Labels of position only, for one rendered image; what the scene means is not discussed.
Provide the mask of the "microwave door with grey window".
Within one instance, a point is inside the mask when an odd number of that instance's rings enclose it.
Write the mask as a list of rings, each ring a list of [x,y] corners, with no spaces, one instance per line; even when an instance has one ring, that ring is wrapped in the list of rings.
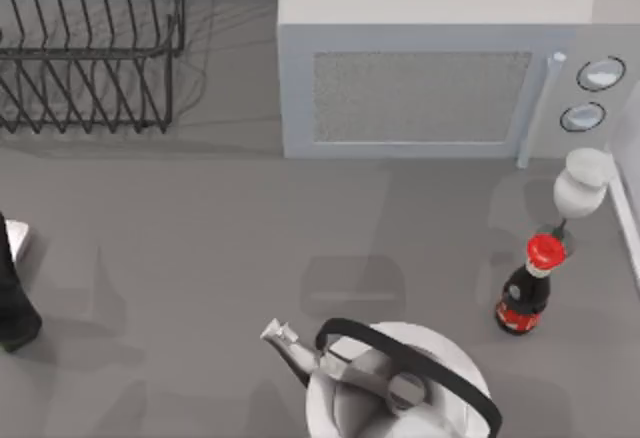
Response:
[[[288,158],[509,158],[571,25],[281,23]]]

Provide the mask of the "dark bottle with red cap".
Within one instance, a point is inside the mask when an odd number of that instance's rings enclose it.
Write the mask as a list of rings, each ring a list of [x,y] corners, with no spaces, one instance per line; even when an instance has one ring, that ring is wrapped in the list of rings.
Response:
[[[570,255],[560,227],[537,231],[527,242],[524,264],[503,285],[494,316],[499,327],[525,335],[539,324],[551,293],[551,273]]]

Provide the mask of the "clear wine glass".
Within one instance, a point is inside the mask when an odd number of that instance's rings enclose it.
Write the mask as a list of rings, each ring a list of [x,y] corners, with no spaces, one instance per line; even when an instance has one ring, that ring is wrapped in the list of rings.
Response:
[[[560,219],[542,225],[536,233],[558,239],[565,256],[570,257],[575,251],[575,237],[567,222],[592,215],[603,203],[615,174],[613,155],[607,151],[578,148],[569,152],[553,185],[553,201]]]

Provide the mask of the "small round microwave knob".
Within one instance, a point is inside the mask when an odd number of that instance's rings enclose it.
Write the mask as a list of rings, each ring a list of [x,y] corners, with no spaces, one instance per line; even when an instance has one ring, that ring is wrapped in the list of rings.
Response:
[[[559,118],[561,128],[569,133],[583,133],[597,128],[606,118],[603,106],[588,102],[567,108]]]

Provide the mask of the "large round microwave knob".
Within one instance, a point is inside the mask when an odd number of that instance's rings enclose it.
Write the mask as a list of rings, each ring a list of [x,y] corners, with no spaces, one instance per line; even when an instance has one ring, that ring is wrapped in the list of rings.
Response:
[[[589,92],[600,92],[615,86],[623,79],[626,64],[615,56],[585,63],[576,75],[578,86]]]

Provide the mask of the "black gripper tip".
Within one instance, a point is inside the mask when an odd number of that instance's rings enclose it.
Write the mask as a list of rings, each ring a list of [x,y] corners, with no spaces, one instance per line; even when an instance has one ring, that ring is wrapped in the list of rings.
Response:
[[[16,352],[36,339],[42,324],[18,276],[6,218],[0,212],[0,349]]]

